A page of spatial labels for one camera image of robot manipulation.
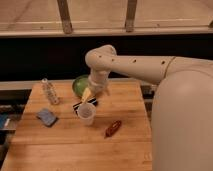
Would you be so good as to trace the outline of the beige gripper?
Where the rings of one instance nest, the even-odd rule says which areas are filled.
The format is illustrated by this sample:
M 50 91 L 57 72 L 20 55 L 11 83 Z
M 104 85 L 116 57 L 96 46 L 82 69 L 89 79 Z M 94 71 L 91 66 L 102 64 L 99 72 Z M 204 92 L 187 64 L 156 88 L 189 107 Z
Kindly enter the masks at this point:
M 103 91 L 107 87 L 109 72 L 92 69 L 88 77 L 88 87 L 83 92 L 81 102 L 86 103 L 93 94 Z

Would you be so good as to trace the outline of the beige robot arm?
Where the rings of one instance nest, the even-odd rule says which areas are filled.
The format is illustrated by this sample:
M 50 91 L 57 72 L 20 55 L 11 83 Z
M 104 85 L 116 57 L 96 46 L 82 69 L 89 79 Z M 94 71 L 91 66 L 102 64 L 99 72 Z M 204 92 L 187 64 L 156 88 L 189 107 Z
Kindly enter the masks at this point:
M 181 56 L 120 56 L 111 45 L 87 52 L 88 98 L 111 72 L 155 84 L 153 171 L 213 171 L 213 60 Z

